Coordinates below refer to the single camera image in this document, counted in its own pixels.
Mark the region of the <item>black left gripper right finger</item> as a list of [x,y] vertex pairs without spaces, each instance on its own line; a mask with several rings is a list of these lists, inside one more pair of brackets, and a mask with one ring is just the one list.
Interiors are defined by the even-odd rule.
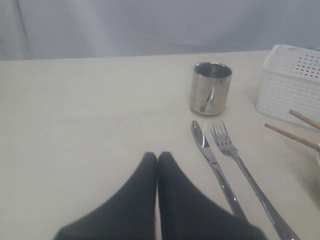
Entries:
[[157,163],[161,235],[164,240],[265,240],[256,226],[207,198],[187,178],[170,152]]

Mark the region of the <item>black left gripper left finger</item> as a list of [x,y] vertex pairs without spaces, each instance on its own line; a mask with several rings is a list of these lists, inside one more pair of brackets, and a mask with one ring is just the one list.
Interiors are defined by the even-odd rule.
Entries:
[[157,157],[146,152],[127,182],[105,203],[62,227],[56,240],[154,240]]

